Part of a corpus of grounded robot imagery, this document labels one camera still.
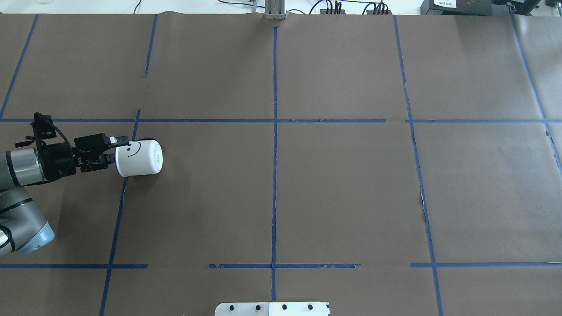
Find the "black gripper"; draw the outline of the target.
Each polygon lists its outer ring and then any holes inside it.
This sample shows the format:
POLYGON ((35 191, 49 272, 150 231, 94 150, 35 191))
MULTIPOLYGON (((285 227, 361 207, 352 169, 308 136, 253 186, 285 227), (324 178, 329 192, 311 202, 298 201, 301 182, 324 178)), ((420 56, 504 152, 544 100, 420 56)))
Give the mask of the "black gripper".
POLYGON ((74 139, 75 146, 66 142, 48 144, 40 148, 42 172, 45 180, 55 181, 72 176, 77 169, 82 173, 107 169, 115 162, 105 154, 112 146, 128 146, 128 136, 106 136, 104 133, 74 139))

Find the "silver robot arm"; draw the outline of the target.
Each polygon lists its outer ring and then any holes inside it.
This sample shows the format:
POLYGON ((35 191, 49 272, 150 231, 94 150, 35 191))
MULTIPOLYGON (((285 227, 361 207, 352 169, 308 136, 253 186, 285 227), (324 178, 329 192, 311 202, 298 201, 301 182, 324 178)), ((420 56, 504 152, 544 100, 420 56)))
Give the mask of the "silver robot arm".
POLYGON ((128 146, 127 136, 104 133, 47 144, 29 136, 16 144, 16 150, 1 155, 1 248, 2 257, 14 252, 30 254, 55 238, 50 222, 41 212, 27 188, 72 176, 77 171, 107 169, 114 160, 107 150, 128 146))

